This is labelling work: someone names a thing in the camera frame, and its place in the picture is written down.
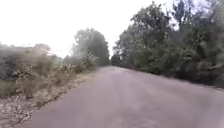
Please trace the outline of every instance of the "vegetation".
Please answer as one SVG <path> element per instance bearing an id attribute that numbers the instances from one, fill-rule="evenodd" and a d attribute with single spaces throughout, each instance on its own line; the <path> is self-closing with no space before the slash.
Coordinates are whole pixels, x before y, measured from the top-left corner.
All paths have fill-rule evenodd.
<path id="1" fill-rule="evenodd" d="M 132 18 L 114 47 L 112 64 L 224 87 L 223 2 L 179 1 L 163 11 L 154 2 Z"/>
<path id="2" fill-rule="evenodd" d="M 71 48 L 72 54 L 60 58 L 50 47 L 0 45 L 0 98 L 22 93 L 26 98 L 41 89 L 65 85 L 75 74 L 108 64 L 109 53 L 104 36 L 98 31 L 80 30 Z"/>

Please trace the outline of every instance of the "dirt shoulder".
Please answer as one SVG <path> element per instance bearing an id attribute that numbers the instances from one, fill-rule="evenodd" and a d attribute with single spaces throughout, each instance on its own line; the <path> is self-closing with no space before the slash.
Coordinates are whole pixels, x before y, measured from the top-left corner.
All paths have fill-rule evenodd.
<path id="1" fill-rule="evenodd" d="M 13 128 L 18 123 L 23 123 L 32 116 L 34 111 L 63 96 L 70 88 L 77 87 L 92 75 L 91 72 L 78 74 L 68 84 L 39 90 L 29 100 L 21 94 L 0 99 L 0 128 Z"/>

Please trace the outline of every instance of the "white sky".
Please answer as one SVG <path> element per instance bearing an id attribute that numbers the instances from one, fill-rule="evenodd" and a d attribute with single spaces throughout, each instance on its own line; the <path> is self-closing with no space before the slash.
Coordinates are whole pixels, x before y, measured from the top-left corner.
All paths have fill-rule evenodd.
<path id="1" fill-rule="evenodd" d="M 150 4 L 151 0 L 0 0 L 0 42 L 16 46 L 45 43 L 63 57 L 76 32 L 89 27 L 105 36 L 112 53 L 130 18 Z"/>

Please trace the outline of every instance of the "road surface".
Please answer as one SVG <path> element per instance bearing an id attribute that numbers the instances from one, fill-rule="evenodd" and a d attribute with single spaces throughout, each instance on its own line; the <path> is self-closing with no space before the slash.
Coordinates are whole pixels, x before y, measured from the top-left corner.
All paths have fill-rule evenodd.
<path id="1" fill-rule="evenodd" d="M 222 91 L 106 67 L 19 128 L 221 128 L 223 101 Z"/>

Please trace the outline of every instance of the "tree canopy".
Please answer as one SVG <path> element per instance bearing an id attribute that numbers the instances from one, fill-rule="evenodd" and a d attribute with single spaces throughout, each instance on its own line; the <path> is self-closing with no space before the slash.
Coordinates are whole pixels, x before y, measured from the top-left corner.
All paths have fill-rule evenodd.
<path id="1" fill-rule="evenodd" d="M 109 64 L 108 43 L 104 36 L 94 30 L 79 30 L 75 36 L 76 44 L 72 47 L 72 56 L 82 57 L 87 54 L 95 56 L 98 65 Z"/>
<path id="2" fill-rule="evenodd" d="M 193 3 L 142 8 L 116 42 L 116 65 L 198 83 L 223 79 L 224 30 L 214 7 L 220 4 L 198 9 Z"/>

